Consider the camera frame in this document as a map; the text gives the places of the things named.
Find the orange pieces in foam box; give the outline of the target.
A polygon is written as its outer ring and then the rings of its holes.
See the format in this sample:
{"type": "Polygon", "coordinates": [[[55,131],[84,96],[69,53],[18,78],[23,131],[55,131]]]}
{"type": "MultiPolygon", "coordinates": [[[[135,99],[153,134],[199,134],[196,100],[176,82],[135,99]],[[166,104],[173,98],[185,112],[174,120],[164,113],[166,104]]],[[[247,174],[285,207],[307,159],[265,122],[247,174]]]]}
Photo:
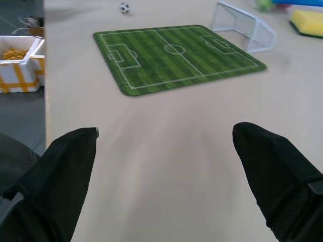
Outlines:
{"type": "Polygon", "coordinates": [[[22,60],[27,54],[28,50],[29,49],[16,49],[16,48],[5,49],[4,53],[2,54],[2,59],[3,60],[22,60]]]}

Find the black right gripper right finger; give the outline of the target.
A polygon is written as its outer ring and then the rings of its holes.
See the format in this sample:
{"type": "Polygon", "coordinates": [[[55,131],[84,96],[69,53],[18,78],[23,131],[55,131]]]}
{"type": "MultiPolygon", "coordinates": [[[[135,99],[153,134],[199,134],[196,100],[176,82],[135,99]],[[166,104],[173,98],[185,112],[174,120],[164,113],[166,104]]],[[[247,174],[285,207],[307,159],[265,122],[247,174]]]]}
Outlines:
{"type": "Polygon", "coordinates": [[[234,148],[267,227],[279,242],[323,242],[323,173],[288,139],[233,126],[234,148]]]}

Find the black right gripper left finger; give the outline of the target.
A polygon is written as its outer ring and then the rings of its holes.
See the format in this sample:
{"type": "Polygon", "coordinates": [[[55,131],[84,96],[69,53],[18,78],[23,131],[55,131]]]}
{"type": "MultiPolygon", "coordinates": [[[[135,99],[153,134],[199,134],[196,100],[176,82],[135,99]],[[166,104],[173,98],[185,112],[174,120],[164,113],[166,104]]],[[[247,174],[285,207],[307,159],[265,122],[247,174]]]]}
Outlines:
{"type": "Polygon", "coordinates": [[[0,134],[0,242],[71,242],[98,136],[96,127],[76,129],[39,155],[0,134]]]}

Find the white miniature goal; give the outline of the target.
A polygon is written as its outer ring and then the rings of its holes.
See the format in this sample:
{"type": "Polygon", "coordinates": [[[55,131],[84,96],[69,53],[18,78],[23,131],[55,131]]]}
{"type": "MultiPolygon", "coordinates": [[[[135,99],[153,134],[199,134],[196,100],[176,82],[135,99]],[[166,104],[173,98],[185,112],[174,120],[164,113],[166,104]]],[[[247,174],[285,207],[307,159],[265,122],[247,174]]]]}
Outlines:
{"type": "Polygon", "coordinates": [[[264,20],[224,1],[218,1],[211,30],[214,32],[234,31],[249,39],[245,48],[248,53],[271,50],[276,33],[264,20]]]}

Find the green toy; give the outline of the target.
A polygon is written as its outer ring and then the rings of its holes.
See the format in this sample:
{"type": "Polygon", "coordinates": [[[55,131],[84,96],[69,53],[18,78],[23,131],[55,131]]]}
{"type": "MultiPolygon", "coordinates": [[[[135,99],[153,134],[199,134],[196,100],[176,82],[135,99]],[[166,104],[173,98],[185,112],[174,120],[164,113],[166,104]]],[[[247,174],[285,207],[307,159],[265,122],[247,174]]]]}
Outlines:
{"type": "Polygon", "coordinates": [[[267,12],[273,10],[276,5],[272,0],[256,0],[256,7],[259,11],[267,12]]]}

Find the white foam box yellow tape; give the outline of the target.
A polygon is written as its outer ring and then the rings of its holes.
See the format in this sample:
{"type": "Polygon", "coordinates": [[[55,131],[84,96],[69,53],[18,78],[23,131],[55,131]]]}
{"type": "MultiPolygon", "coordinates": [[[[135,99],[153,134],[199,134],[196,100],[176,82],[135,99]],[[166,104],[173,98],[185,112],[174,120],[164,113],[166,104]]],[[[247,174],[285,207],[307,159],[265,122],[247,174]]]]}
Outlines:
{"type": "Polygon", "coordinates": [[[41,37],[0,36],[0,93],[38,91],[44,82],[44,43],[41,37]],[[3,60],[9,48],[29,50],[22,60],[3,60]]]}

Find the blue plastic object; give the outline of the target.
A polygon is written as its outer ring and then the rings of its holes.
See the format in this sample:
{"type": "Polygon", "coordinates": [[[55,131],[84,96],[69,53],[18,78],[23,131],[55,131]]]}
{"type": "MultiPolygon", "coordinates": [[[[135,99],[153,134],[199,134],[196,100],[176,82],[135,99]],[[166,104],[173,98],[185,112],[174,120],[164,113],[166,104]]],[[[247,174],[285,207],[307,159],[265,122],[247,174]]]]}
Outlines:
{"type": "Polygon", "coordinates": [[[323,0],[272,0],[272,2],[275,4],[323,7],[323,0]]]}

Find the yellow green sponge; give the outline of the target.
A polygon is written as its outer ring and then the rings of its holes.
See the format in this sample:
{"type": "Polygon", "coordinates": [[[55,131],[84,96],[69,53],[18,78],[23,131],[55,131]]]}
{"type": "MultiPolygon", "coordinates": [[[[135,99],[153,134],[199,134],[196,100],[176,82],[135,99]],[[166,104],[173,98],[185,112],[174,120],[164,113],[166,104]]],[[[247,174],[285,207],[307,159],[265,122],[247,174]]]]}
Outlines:
{"type": "Polygon", "coordinates": [[[323,13],[294,10],[290,24],[302,36],[323,38],[323,13]]]}

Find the green soccer field mat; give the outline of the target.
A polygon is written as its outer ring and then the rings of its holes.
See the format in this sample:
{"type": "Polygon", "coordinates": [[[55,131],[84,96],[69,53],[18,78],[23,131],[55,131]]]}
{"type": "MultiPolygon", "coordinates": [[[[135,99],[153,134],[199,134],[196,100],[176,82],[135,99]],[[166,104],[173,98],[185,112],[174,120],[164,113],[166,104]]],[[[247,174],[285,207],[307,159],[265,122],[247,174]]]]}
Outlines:
{"type": "Polygon", "coordinates": [[[202,25],[102,31],[93,39],[120,92],[129,97],[266,70],[202,25]]]}

